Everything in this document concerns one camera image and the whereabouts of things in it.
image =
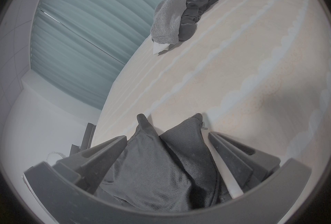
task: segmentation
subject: black garment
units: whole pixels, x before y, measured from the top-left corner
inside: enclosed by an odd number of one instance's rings
[[[195,33],[197,25],[195,24],[201,18],[201,15],[218,0],[186,0],[186,10],[180,20],[179,41],[189,40]]]
[[[95,196],[141,210],[188,211],[216,204],[221,177],[205,145],[202,115],[158,136],[143,114]]]

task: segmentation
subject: bed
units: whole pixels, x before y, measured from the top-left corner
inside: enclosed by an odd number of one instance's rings
[[[92,146],[130,138],[139,113],[162,133],[199,112],[204,137],[222,132],[312,168],[295,209],[331,153],[330,37],[318,0],[220,0],[168,52],[153,55],[144,41],[110,90]]]

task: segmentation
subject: gray cloth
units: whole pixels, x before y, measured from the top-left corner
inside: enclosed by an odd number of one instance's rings
[[[201,15],[218,0],[186,0],[186,10],[183,12],[178,40],[183,42],[189,40],[195,33],[197,28],[196,22],[201,18]]]
[[[143,114],[95,196],[141,210],[183,212],[217,203],[221,177],[205,145],[202,115],[158,136]]]
[[[186,0],[162,0],[154,11],[152,40],[160,44],[177,44],[180,19]]]

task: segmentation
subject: wall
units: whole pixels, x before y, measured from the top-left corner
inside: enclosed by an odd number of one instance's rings
[[[71,144],[81,145],[87,123],[96,124],[101,111],[63,93],[33,70],[22,84],[3,130],[0,158],[31,210],[46,224],[54,223],[23,183],[23,172],[41,161],[53,165],[61,158],[57,153],[69,156]]]
[[[39,0],[13,0],[0,24],[0,135],[30,69],[29,41]]]

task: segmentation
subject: curtain fold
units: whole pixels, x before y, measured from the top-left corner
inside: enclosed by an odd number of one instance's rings
[[[40,0],[31,68],[102,109],[115,78],[149,35],[161,0]]]

